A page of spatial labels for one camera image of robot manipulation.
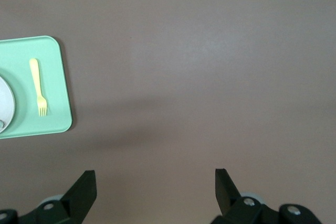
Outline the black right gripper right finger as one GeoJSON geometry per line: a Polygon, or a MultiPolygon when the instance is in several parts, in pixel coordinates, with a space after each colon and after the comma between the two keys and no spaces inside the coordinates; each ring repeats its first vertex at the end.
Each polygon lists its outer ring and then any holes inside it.
{"type": "Polygon", "coordinates": [[[215,196],[221,215],[212,223],[320,223],[308,208],[283,204],[278,210],[269,208],[256,197],[242,196],[227,170],[215,170],[215,196]]]}

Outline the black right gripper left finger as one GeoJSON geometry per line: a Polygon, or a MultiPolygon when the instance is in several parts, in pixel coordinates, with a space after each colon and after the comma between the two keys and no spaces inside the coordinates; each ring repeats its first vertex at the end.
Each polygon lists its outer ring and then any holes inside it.
{"type": "Polygon", "coordinates": [[[20,216],[15,209],[1,210],[1,223],[83,223],[97,197],[96,174],[85,171],[63,195],[44,199],[20,216]]]}

